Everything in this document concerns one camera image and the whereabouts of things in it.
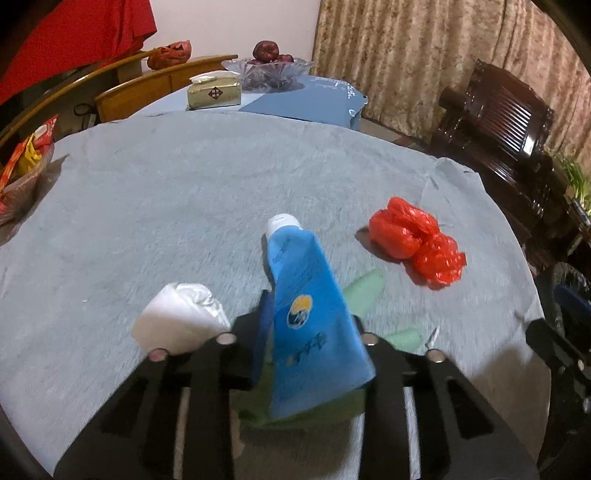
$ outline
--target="white wall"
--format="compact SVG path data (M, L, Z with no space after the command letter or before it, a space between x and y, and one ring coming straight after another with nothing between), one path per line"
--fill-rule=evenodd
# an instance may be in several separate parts
M190 40L193 57L252 56L259 40L310 60L320 0L151 0L158 31L144 50Z

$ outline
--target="white tube cap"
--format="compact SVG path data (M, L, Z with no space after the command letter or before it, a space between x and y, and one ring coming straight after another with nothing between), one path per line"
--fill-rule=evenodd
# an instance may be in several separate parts
M301 225L296 217L289 213L280 213L267 221L267 240L282 226L296 226L301 230Z

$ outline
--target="wooden chair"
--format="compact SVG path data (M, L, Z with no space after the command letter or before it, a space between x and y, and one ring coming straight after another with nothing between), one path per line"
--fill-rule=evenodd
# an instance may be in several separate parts
M67 95L74 94L78 89L87 87L97 80L101 80L110 87L140 76L140 61L151 52L141 51L104 66L99 64L87 66L48 90L0 131L0 165L10 157L19 141L56 113L54 111L56 105L63 103Z
M159 98L188 86L191 83L189 78L194 75L225 70L222 61L235 58L238 56L199 57L117 85L95 97L100 120L110 122L127 118Z
M543 150L554 112L531 87L478 60L466 93L445 88L439 105L446 114L428 152L478 172L520 244L543 217L563 216L568 181Z

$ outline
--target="tissue box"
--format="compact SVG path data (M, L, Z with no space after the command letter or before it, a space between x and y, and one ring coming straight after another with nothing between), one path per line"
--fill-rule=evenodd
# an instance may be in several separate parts
M192 85L187 91L189 108L240 105L242 86L234 72L219 70L191 77Z

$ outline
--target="dark wooden chair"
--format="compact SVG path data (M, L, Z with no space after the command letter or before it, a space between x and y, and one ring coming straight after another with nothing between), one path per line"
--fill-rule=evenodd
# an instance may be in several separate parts
M439 105L446 114L428 152L478 172L520 244L564 215L568 180L543 150L554 112L531 87L478 60L466 93L447 87Z

